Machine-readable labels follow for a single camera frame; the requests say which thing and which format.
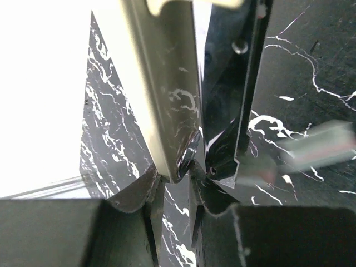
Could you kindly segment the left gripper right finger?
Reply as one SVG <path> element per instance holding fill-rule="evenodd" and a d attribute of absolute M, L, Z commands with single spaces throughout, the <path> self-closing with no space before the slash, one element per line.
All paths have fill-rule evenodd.
<path fill-rule="evenodd" d="M 245 206 L 189 166 L 191 246 L 198 266 L 354 266 L 355 212 Z"/>

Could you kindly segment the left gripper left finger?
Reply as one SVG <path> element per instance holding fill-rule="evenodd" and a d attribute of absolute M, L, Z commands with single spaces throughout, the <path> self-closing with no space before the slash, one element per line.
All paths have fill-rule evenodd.
<path fill-rule="evenodd" d="M 1 265 L 158 266 L 163 200 L 155 166 L 107 200 L 2 200 Z"/>

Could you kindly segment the silver staple strip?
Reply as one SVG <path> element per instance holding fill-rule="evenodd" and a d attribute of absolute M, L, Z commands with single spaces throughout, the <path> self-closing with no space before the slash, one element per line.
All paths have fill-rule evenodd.
<path fill-rule="evenodd" d="M 355 124 L 329 121 L 312 128 L 306 137 L 283 140 L 278 164 L 269 155 L 239 158 L 236 184 L 266 186 L 278 174 L 292 174 L 351 160 L 355 155 Z"/>

